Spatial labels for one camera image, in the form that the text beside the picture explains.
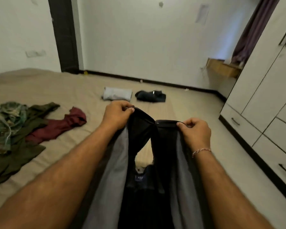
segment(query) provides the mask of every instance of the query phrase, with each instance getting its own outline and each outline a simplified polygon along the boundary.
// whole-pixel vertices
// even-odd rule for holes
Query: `gray fabric panel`
[[[176,229],[203,229],[202,214],[191,173],[177,135],[177,168],[171,181],[171,212]]]
[[[118,136],[82,229],[116,229],[128,166],[128,130]]]
[[[105,87],[103,100],[127,100],[130,101],[132,95],[131,89],[109,88]]]

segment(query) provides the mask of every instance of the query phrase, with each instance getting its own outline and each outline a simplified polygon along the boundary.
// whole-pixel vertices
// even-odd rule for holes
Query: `brown box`
[[[241,72],[241,69],[238,68],[236,65],[226,65],[224,64],[224,60],[219,59],[209,58],[206,63],[206,68],[212,69],[213,71],[222,76],[234,78],[236,78]]]

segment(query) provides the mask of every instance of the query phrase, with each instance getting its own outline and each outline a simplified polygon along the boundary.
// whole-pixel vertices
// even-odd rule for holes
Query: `hand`
[[[116,131],[122,129],[130,115],[134,112],[131,103],[126,100],[114,100],[106,106],[102,126],[113,127]]]
[[[208,123],[198,118],[190,118],[177,126],[182,131],[185,142],[191,150],[211,149],[211,129]]]

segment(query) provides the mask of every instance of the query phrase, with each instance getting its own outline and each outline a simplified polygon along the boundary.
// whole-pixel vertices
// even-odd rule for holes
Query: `person's left arm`
[[[0,208],[0,229],[66,228],[109,141],[133,113],[130,107],[127,101],[108,105],[102,123],[91,135],[4,203]]]

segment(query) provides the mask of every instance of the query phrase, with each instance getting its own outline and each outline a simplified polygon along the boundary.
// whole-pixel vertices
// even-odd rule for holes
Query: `door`
[[[264,132],[286,104],[286,43],[242,116]]]
[[[227,100],[238,113],[244,111],[285,42],[286,0],[280,0]]]
[[[61,71],[78,74],[79,65],[71,0],[49,0],[49,6]]]

